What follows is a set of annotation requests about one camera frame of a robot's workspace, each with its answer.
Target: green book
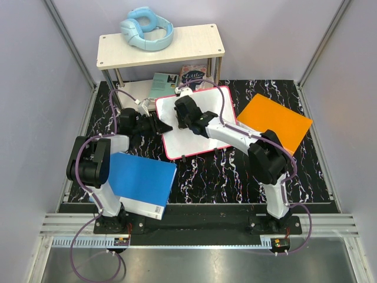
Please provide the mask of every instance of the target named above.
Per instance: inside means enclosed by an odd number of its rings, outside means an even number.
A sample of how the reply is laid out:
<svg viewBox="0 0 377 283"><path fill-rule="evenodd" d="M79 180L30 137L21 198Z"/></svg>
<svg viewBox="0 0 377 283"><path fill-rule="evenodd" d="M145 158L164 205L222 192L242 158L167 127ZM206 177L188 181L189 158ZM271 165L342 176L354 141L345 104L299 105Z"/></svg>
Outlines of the green book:
<svg viewBox="0 0 377 283"><path fill-rule="evenodd" d="M179 75L154 73L150 98L173 96L178 86Z"/></svg>

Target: book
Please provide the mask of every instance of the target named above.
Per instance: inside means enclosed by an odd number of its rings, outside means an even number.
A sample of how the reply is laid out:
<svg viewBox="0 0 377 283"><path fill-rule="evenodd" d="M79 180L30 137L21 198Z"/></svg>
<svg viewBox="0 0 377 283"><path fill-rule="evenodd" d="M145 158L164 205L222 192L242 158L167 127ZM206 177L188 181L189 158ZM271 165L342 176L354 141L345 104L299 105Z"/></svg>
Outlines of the book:
<svg viewBox="0 0 377 283"><path fill-rule="evenodd" d="M262 133L266 130L274 131L291 155L295 153L313 123L311 119L261 94L253 97L237 120Z"/></svg>
<svg viewBox="0 0 377 283"><path fill-rule="evenodd" d="M126 211L161 220L176 171L175 163L115 153L108 181Z"/></svg>
<svg viewBox="0 0 377 283"><path fill-rule="evenodd" d="M196 78L206 78L207 65L183 65L180 74L179 85L185 84ZM205 89L206 83L191 83L188 85L193 91Z"/></svg>
<svg viewBox="0 0 377 283"><path fill-rule="evenodd" d="M164 96L173 96L174 90L178 86L178 79L178 75L154 73L149 98L157 99Z"/></svg>

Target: white shelf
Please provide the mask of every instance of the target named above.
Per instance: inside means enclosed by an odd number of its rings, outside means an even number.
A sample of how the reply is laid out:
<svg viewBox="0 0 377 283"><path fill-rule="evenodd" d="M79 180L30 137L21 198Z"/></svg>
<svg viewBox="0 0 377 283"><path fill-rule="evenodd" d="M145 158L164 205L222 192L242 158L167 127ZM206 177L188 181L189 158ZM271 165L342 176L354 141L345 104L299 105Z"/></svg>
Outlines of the white shelf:
<svg viewBox="0 0 377 283"><path fill-rule="evenodd" d="M164 30L145 34L153 39ZM174 28L173 42L161 51L144 51L127 44L122 34L100 36L97 67L100 70L224 56L216 24Z"/></svg>

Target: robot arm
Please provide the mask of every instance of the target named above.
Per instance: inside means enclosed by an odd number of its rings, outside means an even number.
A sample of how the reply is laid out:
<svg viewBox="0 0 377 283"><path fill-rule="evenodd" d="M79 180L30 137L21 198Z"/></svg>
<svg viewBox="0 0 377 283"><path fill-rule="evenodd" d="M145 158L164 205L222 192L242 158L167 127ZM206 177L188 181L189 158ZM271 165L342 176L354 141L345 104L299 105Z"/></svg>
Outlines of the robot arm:
<svg viewBox="0 0 377 283"><path fill-rule="evenodd" d="M234 124L232 124L232 129L225 127L217 114L211 111L202 113L190 95L182 96L175 102L175 105L181 129L188 127L194 134L221 140L248 155L251 174L264 187L268 214L277 221L285 221L290 213L285 204L285 184L280 183L286 177L287 157L271 144L255 138L263 137L281 146L277 135L270 130L260 133Z"/></svg>
<svg viewBox="0 0 377 283"><path fill-rule="evenodd" d="M116 136L95 139L90 142L83 150L78 165L81 181L96 195L96 198L92 198L92 200L98 208L100 208L97 203L99 201L103 207L102 215L110 218L118 216L122 207L120 198L113 193L108 182L110 155L127 151L130 146L129 136L135 134L159 135L173 128L158 119L156 113L150 114L147 110L143 111L139 107L139 112L133 108L121 110L118 129ZM88 138L83 136L76 138L67 166L66 174L69 180L77 181L75 164L78 152L87 140Z"/></svg>

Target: metal floor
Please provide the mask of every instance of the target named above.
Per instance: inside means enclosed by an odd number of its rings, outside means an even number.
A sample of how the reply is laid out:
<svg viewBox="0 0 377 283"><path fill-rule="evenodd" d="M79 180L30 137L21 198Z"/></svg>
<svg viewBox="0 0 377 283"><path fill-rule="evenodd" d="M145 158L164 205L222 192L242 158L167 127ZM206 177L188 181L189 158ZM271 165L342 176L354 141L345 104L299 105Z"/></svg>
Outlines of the metal floor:
<svg viewBox="0 0 377 283"><path fill-rule="evenodd" d="M300 241L292 239L293 248ZM99 251L74 249L76 266ZM113 282L356 282L344 241L340 238L313 238L300 252L277 258L268 251L232 249L129 249L121 255L127 274L122 278L122 268ZM111 277L117 267L116 258L105 254L78 270L88 279L102 281ZM51 249L42 282L82 282L72 272L68 248Z"/></svg>

